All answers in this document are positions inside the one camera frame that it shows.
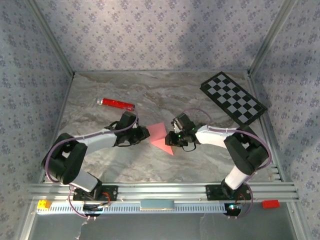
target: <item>red tube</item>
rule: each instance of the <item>red tube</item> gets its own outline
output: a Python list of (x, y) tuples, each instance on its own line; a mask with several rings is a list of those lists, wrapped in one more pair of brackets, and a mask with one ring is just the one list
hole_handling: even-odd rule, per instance
[(99, 98), (97, 100), (97, 103), (99, 105), (106, 105), (106, 106), (110, 106), (118, 109), (128, 108), (129, 111), (133, 111), (133, 108), (135, 107), (134, 104), (123, 102), (123, 101), (116, 101), (108, 98)]

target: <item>yellow block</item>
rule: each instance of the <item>yellow block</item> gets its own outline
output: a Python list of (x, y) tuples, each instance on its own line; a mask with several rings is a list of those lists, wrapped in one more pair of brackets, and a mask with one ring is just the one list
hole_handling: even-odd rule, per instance
[(39, 200), (38, 209), (49, 209), (51, 206), (51, 202), (49, 200)]

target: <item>blue floral wallpaper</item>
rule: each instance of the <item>blue floral wallpaper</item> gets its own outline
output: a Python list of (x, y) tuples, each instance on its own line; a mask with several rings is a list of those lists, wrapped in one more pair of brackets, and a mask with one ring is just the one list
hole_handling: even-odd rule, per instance
[(0, 239), (13, 239), (70, 78), (23, 1), (0, 1)]
[(280, 160), (320, 239), (320, 2), (301, 0), (254, 76)]
[(283, 0), (36, 0), (75, 71), (247, 69)]

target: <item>marble surface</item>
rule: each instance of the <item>marble surface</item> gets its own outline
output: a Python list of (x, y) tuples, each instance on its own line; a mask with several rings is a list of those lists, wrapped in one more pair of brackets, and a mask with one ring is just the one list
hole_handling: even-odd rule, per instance
[[(232, 128), (237, 124), (200, 89), (200, 84), (216, 72), (109, 72), (76, 74), (68, 96), (60, 133), (83, 135), (96, 132), (121, 117), (122, 110), (98, 105), (104, 97), (133, 103), (139, 124), (148, 126), (164, 122), (172, 130), (172, 119), (188, 108), (201, 108), (212, 119), (212, 126)], [(228, 74), (243, 88), (248, 83), (242, 73)], [(208, 123), (206, 115), (190, 111), (195, 123)], [(255, 121), (250, 125), (258, 136), (262, 129)], [(150, 144), (148, 139), (131, 147), (106, 148), (85, 157), (82, 168), (103, 182), (210, 182), (221, 181), (233, 167), (225, 148), (199, 145), (193, 152), (181, 148), (174, 156)], [(269, 181), (271, 170), (261, 170), (253, 181)]]

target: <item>checkerboard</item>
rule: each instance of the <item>checkerboard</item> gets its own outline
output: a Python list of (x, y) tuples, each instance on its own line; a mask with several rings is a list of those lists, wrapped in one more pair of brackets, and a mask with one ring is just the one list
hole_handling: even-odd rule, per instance
[(267, 110), (224, 72), (202, 83), (200, 89), (240, 126), (251, 124)]

